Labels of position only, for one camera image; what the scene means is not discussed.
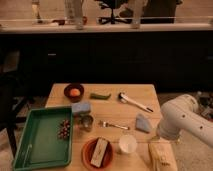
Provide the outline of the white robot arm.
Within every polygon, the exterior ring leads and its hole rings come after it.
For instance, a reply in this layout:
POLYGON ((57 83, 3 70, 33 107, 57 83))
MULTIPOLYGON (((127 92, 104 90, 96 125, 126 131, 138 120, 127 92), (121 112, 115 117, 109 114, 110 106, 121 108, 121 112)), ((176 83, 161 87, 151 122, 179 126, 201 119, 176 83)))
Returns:
POLYGON ((213 124, 197 114, 199 104, 189 94, 180 95, 161 106, 162 118, 156 134, 166 140, 177 140, 185 130, 213 148, 213 124))

